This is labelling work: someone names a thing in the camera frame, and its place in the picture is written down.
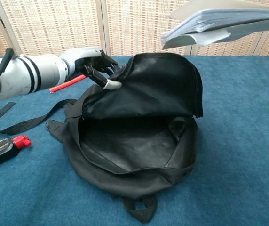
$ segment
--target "blue carpet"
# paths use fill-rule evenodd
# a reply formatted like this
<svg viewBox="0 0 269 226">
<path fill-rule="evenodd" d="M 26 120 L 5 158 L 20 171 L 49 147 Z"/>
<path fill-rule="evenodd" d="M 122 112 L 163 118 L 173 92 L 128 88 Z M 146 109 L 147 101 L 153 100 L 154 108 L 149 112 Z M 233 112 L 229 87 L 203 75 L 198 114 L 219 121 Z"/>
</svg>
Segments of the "blue carpet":
<svg viewBox="0 0 269 226">
<path fill-rule="evenodd" d="M 123 64 L 129 57 L 115 59 Z M 204 85 L 197 163 L 182 183 L 158 195 L 149 225 L 269 226 L 269 56 L 188 59 Z M 0 102 L 0 108 L 16 102 L 0 128 L 43 115 L 91 84 L 87 79 L 54 94 L 44 90 Z M 51 118 L 63 121 L 63 110 Z M 0 226 L 141 225 L 121 199 L 76 175 L 45 123 L 25 134 L 33 146 L 0 165 Z"/>
</svg>

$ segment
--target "backpack strap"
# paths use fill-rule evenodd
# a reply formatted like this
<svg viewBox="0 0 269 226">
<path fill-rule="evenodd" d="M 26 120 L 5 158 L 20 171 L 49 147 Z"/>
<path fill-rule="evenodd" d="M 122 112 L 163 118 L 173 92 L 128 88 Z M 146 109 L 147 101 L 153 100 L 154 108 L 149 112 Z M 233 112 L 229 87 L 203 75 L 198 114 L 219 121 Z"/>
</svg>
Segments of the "backpack strap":
<svg viewBox="0 0 269 226">
<path fill-rule="evenodd" d="M 1 134 L 7 134 L 7 135 L 15 135 L 19 133 L 23 133 L 39 124 L 41 124 L 45 119 L 49 118 L 52 114 L 54 114 L 57 110 L 63 108 L 66 104 L 74 104 L 76 102 L 75 99 L 66 99 L 59 101 L 57 104 L 53 106 L 53 108 L 45 115 L 34 118 L 34 119 L 29 119 L 26 121 L 22 121 L 18 124 L 15 124 L 13 126 L 10 126 L 6 129 L 0 130 Z M 0 110 L 0 117 L 5 114 L 14 104 L 13 103 L 8 103 L 5 107 L 3 107 Z"/>
<path fill-rule="evenodd" d="M 135 200 L 123 197 L 124 208 L 133 215 L 136 219 L 142 223 L 151 222 L 155 211 L 158 208 L 158 200 L 156 196 L 149 196 L 142 198 L 142 202 L 145 205 L 145 209 L 137 210 L 135 207 Z"/>
</svg>

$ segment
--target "paper stack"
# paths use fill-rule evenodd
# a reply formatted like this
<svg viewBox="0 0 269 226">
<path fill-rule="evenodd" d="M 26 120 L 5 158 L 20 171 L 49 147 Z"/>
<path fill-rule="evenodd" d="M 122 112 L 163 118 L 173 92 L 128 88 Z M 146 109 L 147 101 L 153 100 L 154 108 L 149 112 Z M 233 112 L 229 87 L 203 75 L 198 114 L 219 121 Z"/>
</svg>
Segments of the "paper stack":
<svg viewBox="0 0 269 226">
<path fill-rule="evenodd" d="M 269 6 L 242 0 L 191 0 L 170 17 L 183 22 L 162 34 L 163 49 L 235 41 L 269 30 Z"/>
</svg>

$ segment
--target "black backpack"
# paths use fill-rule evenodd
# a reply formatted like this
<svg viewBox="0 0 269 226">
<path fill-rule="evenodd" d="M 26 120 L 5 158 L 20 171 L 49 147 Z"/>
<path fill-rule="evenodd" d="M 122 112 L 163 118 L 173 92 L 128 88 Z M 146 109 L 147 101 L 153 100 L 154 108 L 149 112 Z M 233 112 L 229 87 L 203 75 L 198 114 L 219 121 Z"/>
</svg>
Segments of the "black backpack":
<svg viewBox="0 0 269 226">
<path fill-rule="evenodd" d="M 91 86 L 79 100 L 63 100 L 46 115 L 0 130 L 16 134 L 64 106 L 64 123 L 47 122 L 77 174 L 113 196 L 128 212 L 150 222 L 155 194 L 181 182 L 197 153 L 197 125 L 203 116 L 197 68 L 172 53 L 138 54 L 110 76 L 122 87 Z M 142 200 L 145 209 L 136 209 Z"/>
</svg>

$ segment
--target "robotic arm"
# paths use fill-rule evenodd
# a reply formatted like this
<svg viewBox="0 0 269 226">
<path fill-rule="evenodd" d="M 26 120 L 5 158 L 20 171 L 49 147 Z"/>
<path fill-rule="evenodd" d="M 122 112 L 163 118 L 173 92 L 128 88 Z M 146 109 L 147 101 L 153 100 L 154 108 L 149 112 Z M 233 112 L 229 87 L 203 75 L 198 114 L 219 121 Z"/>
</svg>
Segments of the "robotic arm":
<svg viewBox="0 0 269 226">
<path fill-rule="evenodd" d="M 59 57 L 53 54 L 15 56 L 8 48 L 0 58 L 0 100 L 54 87 L 80 74 L 104 89 L 119 89 L 120 82 L 100 73 L 111 75 L 117 69 L 118 63 L 95 47 L 68 49 Z"/>
</svg>

